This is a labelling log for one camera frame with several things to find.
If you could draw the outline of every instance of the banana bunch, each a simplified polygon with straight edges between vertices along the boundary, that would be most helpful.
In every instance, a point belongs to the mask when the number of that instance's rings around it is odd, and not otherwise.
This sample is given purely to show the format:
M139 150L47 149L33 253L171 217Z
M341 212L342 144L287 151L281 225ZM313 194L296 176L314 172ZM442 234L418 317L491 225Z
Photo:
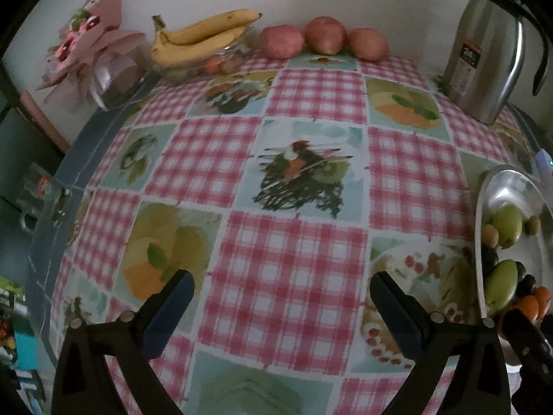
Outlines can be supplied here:
M169 67L208 56L229 46L244 34L246 26L261 17L250 9L220 13L179 31L169 31L159 15L154 15L156 39L150 55L154 62Z

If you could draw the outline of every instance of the sticker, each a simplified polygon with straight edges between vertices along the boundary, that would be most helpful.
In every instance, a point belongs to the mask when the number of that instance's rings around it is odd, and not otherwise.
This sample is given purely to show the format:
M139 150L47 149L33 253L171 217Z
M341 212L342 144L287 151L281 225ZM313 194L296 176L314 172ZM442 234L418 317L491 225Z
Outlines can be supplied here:
M465 96L475 77L481 56L482 50L479 47L468 40L463 42L457 66L451 77L451 87L459 95Z
M38 195L41 198L44 198L46 195L50 195L52 192L52 184L50 183L50 178L47 176L41 176L38 180Z

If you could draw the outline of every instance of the metal plate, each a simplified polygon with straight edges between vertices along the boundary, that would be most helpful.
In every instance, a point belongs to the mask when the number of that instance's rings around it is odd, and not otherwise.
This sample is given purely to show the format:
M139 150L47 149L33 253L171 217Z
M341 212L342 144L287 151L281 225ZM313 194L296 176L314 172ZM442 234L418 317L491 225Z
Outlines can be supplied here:
M509 249L497 247L499 260L521 261L526 273L536 278L536 284L553 289L553 216L547 207L545 198L535 184L524 173L507 165L491 169L482 183L476 206L475 258L478 306L481 317L493 315L486 306L484 297L484 279L482 277L482 253L480 230L491 222L492 214L500 206L512 203L522 212L524 218L539 215L541 232L535 236L522 234L518 242ZM509 372L516 372L521 362L509 343L499 338Z

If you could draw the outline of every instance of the tablecloth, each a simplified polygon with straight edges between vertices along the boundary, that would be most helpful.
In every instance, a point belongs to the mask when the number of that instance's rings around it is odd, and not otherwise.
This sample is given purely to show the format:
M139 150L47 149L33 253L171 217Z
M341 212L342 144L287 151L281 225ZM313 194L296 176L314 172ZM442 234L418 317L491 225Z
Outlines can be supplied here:
M233 75L161 85L88 183L52 296L52 348L76 313L112 321L189 269L194 299L151 361L184 413L250 379L291 413L380 414L414 363L370 276L387 270L428 311L474 322L478 180L503 163L532 174L529 150L508 109L484 126L396 56L254 56Z

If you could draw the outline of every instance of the fruit bowl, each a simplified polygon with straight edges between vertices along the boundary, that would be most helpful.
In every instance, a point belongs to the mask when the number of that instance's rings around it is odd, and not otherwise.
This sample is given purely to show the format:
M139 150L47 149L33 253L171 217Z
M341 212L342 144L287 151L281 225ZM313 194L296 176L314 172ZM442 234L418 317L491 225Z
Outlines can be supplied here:
M256 32L247 27L244 34L225 48L212 51L209 55L198 57L190 61L179 62L171 66L161 66L153 62L153 69L161 74L165 82L177 84L201 76L216 74L232 74L242 65L255 47ZM220 60L215 68L210 67L213 58Z
M553 288L553 216L545 198L533 181L524 173L501 165L491 169L483 180L476 207L475 263L478 307L480 316L494 316L497 311L486 305L482 265L482 226L491 223L493 213L507 203L515 205L525 219L538 215L541 231L536 235L521 235L508 249L497 248L499 260L520 261L532 274L538 286ZM521 362L509 343L499 337L508 372L517 372Z

